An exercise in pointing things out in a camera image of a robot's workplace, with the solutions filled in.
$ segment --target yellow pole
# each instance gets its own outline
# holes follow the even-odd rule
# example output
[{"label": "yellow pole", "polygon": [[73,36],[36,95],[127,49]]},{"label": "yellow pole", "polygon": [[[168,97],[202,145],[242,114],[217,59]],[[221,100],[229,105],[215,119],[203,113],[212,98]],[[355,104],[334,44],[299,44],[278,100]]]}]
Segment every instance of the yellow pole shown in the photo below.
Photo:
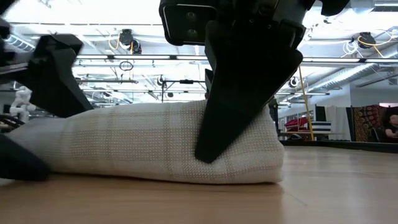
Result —
[{"label": "yellow pole", "polygon": [[314,141],[315,139],[313,137],[311,115],[310,115],[310,111],[308,110],[308,100],[307,100],[307,96],[305,94],[305,88],[304,88],[304,82],[303,82],[303,75],[302,75],[302,72],[301,72],[301,66],[298,67],[298,71],[300,73],[301,89],[303,90],[305,108],[307,110],[307,119],[308,119],[308,124],[310,126],[311,140]]}]

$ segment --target textured fabric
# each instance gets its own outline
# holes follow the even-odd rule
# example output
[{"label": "textured fabric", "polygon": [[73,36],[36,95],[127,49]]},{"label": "textured fabric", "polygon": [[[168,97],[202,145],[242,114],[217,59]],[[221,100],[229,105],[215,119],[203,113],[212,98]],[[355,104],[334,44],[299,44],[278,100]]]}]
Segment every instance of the textured fabric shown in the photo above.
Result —
[{"label": "textured fabric", "polygon": [[379,105],[354,108],[355,141],[368,142],[372,128],[383,128],[386,108]]},{"label": "textured fabric", "polygon": [[196,160],[205,106],[206,101],[115,106],[35,119],[9,136],[55,172],[203,184],[282,180],[284,148],[267,106],[214,163]]},{"label": "textured fabric", "polygon": [[349,131],[349,122],[347,109],[337,106],[326,106],[325,107],[326,120],[331,121],[331,131],[333,133],[329,135],[329,140],[351,140],[351,133]]}]

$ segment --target person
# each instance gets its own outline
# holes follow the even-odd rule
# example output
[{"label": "person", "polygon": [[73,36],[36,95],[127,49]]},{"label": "person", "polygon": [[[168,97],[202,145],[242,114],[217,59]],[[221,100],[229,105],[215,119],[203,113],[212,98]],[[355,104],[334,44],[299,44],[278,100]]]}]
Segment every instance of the person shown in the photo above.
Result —
[{"label": "person", "polygon": [[398,115],[392,114],[388,116],[386,123],[387,141],[390,143],[398,143]]}]

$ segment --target white robot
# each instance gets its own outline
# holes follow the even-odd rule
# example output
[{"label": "white robot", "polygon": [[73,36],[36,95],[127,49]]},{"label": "white robot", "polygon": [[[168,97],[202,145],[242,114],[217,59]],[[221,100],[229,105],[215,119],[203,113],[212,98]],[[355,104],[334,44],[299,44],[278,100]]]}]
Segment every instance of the white robot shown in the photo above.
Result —
[{"label": "white robot", "polygon": [[29,112],[36,110],[36,106],[29,102],[31,95],[32,90],[26,86],[22,86],[16,91],[15,100],[10,107],[11,116],[20,115],[21,121],[25,123],[29,121]]}]

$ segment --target red object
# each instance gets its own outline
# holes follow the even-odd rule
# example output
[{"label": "red object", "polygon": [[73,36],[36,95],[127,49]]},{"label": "red object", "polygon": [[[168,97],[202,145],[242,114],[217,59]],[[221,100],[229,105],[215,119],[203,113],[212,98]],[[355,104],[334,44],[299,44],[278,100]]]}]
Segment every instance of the red object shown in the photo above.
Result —
[{"label": "red object", "polygon": [[307,123],[307,118],[299,118],[289,121],[285,124],[285,127],[287,131],[308,131],[306,127]]}]

